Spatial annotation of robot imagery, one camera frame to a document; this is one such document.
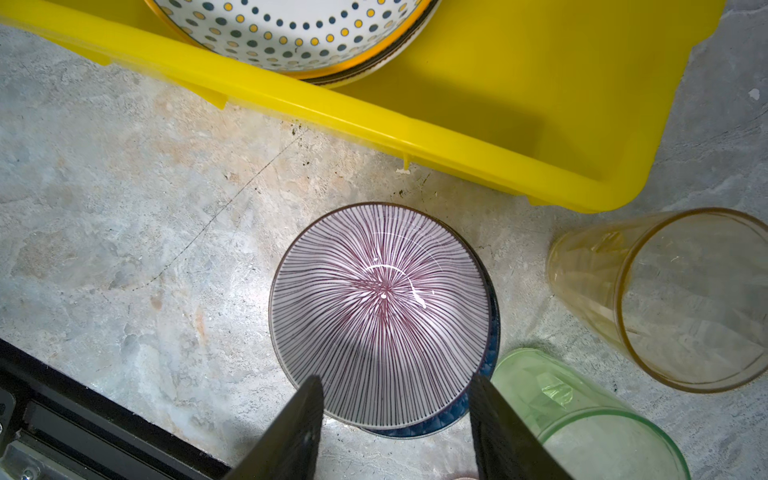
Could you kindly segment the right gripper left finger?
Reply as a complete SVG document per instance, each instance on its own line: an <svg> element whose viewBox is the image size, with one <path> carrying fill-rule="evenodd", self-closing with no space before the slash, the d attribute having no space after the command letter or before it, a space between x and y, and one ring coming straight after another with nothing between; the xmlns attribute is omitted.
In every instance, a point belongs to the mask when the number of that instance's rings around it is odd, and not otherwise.
<svg viewBox="0 0 768 480"><path fill-rule="evenodd" d="M224 479L313 479L323 415L322 383L310 376Z"/></svg>

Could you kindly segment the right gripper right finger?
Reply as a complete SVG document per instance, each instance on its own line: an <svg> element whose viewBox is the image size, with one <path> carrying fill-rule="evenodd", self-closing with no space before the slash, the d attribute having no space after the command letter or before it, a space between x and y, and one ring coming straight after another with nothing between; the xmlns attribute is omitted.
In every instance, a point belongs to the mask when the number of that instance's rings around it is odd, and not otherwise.
<svg viewBox="0 0 768 480"><path fill-rule="evenodd" d="M481 479L571 480L490 380L479 374L470 382L469 414Z"/></svg>

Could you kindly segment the purple striped bowl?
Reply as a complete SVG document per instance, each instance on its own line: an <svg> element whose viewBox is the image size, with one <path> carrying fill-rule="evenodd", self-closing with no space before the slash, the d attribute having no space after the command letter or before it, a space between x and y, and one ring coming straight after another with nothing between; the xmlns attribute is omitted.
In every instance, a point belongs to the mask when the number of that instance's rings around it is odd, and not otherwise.
<svg viewBox="0 0 768 480"><path fill-rule="evenodd" d="M373 431L414 427L495 365L500 312L467 241L416 209L365 202L312 222L283 255L269 329L288 381L321 381L326 413Z"/></svg>

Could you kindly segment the dotted plate yellow rim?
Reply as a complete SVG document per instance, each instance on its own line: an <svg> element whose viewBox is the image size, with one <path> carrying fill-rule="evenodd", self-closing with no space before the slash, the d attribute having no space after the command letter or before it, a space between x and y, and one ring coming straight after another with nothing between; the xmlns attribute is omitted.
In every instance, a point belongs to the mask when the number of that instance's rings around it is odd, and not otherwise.
<svg viewBox="0 0 768 480"><path fill-rule="evenodd" d="M413 26L425 0L156 0L182 40L308 82L373 59Z"/></svg>

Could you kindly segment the white plate black striped rim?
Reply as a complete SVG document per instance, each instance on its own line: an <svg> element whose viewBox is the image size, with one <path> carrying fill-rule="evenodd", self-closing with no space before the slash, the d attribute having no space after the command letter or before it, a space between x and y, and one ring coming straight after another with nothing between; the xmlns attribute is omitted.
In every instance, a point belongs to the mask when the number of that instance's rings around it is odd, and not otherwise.
<svg viewBox="0 0 768 480"><path fill-rule="evenodd" d="M377 54L373 59L366 60L362 64L338 74L321 77L319 79L308 80L308 83L324 88L338 88L361 80L373 72L379 70L384 65L400 55L410 44L421 34L426 25L431 21L435 12L441 4L440 0L429 1L424 13L416 20L415 24L409 27L392 45L388 46L383 52Z"/></svg>

